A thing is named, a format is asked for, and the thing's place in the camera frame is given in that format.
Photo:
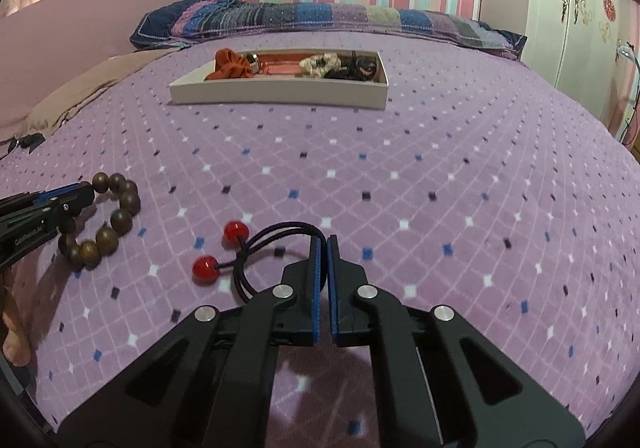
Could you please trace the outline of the person's left hand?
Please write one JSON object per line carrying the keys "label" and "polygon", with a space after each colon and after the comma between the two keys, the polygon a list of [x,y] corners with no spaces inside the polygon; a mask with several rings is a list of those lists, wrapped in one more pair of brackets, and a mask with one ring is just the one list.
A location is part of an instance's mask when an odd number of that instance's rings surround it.
{"label": "person's left hand", "polygon": [[23,324],[20,310],[12,295],[15,276],[10,268],[1,272],[1,290],[3,291],[2,322],[6,326],[6,338],[2,344],[2,353],[14,367],[26,367],[32,360],[29,337]]}

